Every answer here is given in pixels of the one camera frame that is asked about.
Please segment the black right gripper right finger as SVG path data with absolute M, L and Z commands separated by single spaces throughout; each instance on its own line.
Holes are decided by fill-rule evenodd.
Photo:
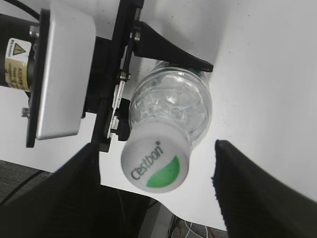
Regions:
M 227 140 L 212 177 L 230 238 L 315 238 L 317 203 L 268 174 Z

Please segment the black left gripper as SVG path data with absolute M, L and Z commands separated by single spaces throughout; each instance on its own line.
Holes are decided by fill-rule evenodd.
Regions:
M 119 83 L 120 65 L 125 47 L 128 45 L 137 9 L 143 8 L 142 0 L 121 0 L 117 10 L 111 39 L 96 37 L 89 83 L 83 109 L 96 114 L 91 142 L 99 145 L 99 151 L 107 152 L 111 139 L 110 127 L 115 87 Z M 134 55 L 141 58 L 166 61 L 181 66 L 212 72 L 213 65 L 182 50 L 142 21 L 135 22 L 139 41 L 133 47 Z

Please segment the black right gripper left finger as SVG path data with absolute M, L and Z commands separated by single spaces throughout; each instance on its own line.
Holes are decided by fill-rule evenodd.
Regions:
M 0 236 L 89 238 L 100 182 L 99 149 L 88 143 L 41 184 L 0 208 Z

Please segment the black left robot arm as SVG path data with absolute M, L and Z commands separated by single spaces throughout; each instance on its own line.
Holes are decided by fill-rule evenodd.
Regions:
M 36 19 L 0 16 L 0 84 L 28 96 L 21 114 L 28 120 L 28 148 L 36 140 L 76 135 L 86 113 L 97 116 L 91 141 L 101 152 L 113 134 L 126 141 L 129 100 L 122 93 L 132 56 L 213 70 L 140 21 L 141 0 L 120 1 L 111 39 L 98 37 L 92 16 L 64 2 L 40 12 L 11 4 Z

